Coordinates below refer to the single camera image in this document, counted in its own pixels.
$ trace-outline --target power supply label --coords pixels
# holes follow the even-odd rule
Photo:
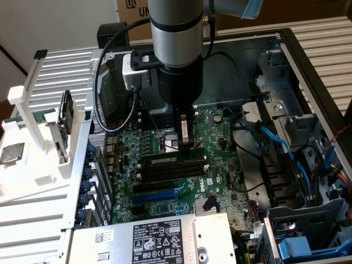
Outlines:
[[[133,226],[133,264],[184,263],[181,220]]]

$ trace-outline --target white label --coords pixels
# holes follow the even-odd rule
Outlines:
[[[212,178],[208,178],[207,179],[207,185],[213,185],[213,179]]]
[[[254,238],[259,238],[262,230],[263,230],[264,224],[262,224],[260,221],[254,222],[253,223],[253,232],[254,232]]]
[[[152,160],[151,163],[154,165],[154,164],[167,163],[167,162],[175,162],[175,161],[177,161],[177,157],[174,157],[174,158],[155,159],[155,160]]]
[[[95,234],[95,243],[106,243],[114,241],[114,229],[105,230]]]
[[[180,232],[180,227],[170,227],[169,228],[169,233],[176,233]]]
[[[204,189],[204,180],[203,179],[200,179],[199,180],[199,185],[200,185],[200,191],[203,193],[205,192],[205,189]]]

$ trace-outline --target green circuit board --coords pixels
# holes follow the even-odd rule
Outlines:
[[[164,200],[133,204],[133,186],[140,184],[136,178],[137,163],[141,155],[157,154],[165,151],[156,137],[157,131],[140,131],[137,124],[132,124],[128,129],[119,134],[119,139],[124,146],[128,146],[123,155],[128,157],[128,165],[123,170],[116,168],[112,179],[115,200],[113,205],[112,224],[126,223],[148,217],[162,215],[183,215],[194,212],[194,204],[198,199],[207,199],[215,195],[220,205],[220,211],[226,212],[230,224],[238,230],[249,230],[252,223],[249,217],[244,217],[248,199],[246,194],[236,192],[229,187],[226,178],[233,179],[241,170],[237,152],[229,150],[230,130],[229,119],[222,118],[220,123],[213,120],[215,114],[223,116],[222,109],[216,107],[200,108],[201,117],[194,124],[194,140],[197,144],[209,132],[208,137],[199,146],[205,148],[208,169],[205,175],[199,177],[175,180],[176,187],[184,186],[177,200]],[[159,130],[159,133],[173,133],[173,129]],[[143,205],[144,215],[133,215],[130,208]]]

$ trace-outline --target black connector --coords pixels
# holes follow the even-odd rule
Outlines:
[[[258,132],[258,133],[261,133],[261,127],[263,126],[263,123],[260,121],[260,120],[258,120],[257,121],[257,123],[255,123],[255,125],[254,125],[254,129]]]
[[[216,207],[216,212],[220,213],[220,206],[216,200],[216,197],[214,195],[209,196],[209,198],[206,200],[206,202],[203,205],[204,211],[209,211],[211,208]]]
[[[139,92],[142,89],[142,77],[139,75],[133,75],[131,77],[131,86],[133,92]]]

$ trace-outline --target robotic arm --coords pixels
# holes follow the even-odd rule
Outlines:
[[[159,93],[173,107],[179,148],[193,147],[192,104],[203,87],[203,14],[255,19],[263,0],[148,0]]]

